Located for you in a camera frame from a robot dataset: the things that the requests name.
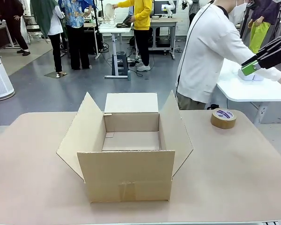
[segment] computer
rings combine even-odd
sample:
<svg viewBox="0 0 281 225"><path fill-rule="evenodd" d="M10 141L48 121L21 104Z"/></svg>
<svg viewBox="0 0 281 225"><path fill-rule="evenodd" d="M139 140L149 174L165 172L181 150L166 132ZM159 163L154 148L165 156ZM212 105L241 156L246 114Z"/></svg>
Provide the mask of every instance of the computer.
<svg viewBox="0 0 281 225"><path fill-rule="evenodd" d="M153 12L154 15L163 15L163 14L167 14L168 11L166 10L166 5L169 5L169 1L154 1L154 5L153 5ZM173 13L176 13L176 8L177 8L177 0L174 0L174 4L175 4L175 9L172 10Z"/></svg>

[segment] standing desk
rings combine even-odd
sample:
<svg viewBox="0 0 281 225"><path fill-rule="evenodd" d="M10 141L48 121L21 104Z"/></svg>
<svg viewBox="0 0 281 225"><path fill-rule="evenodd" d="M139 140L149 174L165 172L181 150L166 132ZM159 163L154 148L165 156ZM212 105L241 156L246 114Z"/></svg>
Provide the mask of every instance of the standing desk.
<svg viewBox="0 0 281 225"><path fill-rule="evenodd" d="M281 102L281 84L269 79L244 81L238 77L240 65L225 59L217 82L227 99L234 102L261 102L254 124L261 123L270 102Z"/></svg>
<svg viewBox="0 0 281 225"><path fill-rule="evenodd" d="M116 34L120 34L120 40L122 39L122 34L129 33L131 27L129 28L101 28L99 27L99 31L102 34L111 34L112 37L112 48L113 48L113 60L114 60L114 69L116 75L105 75L105 78L128 78L126 75L119 75L118 74L118 57L117 57L117 49L116 49Z"/></svg>
<svg viewBox="0 0 281 225"><path fill-rule="evenodd" d="M89 203L81 179L56 154L74 112L21 115L0 136L0 224L211 223L281 219L281 156L239 111L236 126L211 111L181 111L193 151L170 201Z"/></svg>
<svg viewBox="0 0 281 225"><path fill-rule="evenodd" d="M172 58L175 59L175 37L176 26L182 19L161 17L159 19L151 19L151 27L153 28L153 46L149 48L151 51L170 51ZM156 46L156 28L169 27L170 28L170 47L157 47Z"/></svg>
<svg viewBox="0 0 281 225"><path fill-rule="evenodd" d="M95 45L96 45L96 56L95 56L95 59L98 59L99 56L101 55L101 53L99 53L98 51L98 44L97 44L97 37L96 37L96 24L95 23L89 23L89 22L85 22L83 24L83 26L85 28L87 28L84 32L94 32L94 37L95 37Z"/></svg>

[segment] face mask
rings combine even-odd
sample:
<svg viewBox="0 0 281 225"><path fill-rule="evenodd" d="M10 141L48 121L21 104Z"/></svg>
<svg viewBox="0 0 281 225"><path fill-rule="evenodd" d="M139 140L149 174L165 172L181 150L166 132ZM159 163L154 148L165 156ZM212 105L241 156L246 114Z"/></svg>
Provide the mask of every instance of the face mask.
<svg viewBox="0 0 281 225"><path fill-rule="evenodd" d="M243 4L241 4L239 6L236 3L236 6L234 7L234 9L229 13L229 20L234 25L237 25L243 19L244 12L247 8L247 5L248 5L248 3L245 3L245 1Z"/></svg>

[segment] yellow pants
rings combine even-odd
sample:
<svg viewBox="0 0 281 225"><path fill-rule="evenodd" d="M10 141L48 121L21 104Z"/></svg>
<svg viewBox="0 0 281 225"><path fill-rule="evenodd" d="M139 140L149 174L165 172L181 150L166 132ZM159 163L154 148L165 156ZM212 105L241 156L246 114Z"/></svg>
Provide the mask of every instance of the yellow pants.
<svg viewBox="0 0 281 225"><path fill-rule="evenodd" d="M256 54L259 51L270 26L271 24L268 22L262 22L261 25L259 25L258 27L256 26L255 22L253 23L251 29L250 46L249 46L249 49L253 53Z"/></svg>

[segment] white shirt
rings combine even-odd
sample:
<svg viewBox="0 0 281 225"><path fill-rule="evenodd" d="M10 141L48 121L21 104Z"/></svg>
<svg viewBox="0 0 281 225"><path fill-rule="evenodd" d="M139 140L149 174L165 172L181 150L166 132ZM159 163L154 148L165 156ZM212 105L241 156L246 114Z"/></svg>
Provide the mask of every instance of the white shirt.
<svg viewBox="0 0 281 225"><path fill-rule="evenodd" d="M178 92L203 103L209 102L220 76L224 58L242 64L254 56L254 53L244 45L239 32L223 11L215 5L206 10L208 6L209 4L204 6L193 19L187 34L187 46L177 71L177 80L181 71ZM256 74L273 81L281 78L281 72L275 68L260 69Z"/></svg>
<svg viewBox="0 0 281 225"><path fill-rule="evenodd" d="M56 35L56 34L60 34L63 32L63 29L62 29L62 26L60 23L60 19L63 19L63 18L64 18L64 16L61 13L59 6L55 6L55 8L53 10L53 15L51 18L51 26L50 26L48 35Z"/></svg>

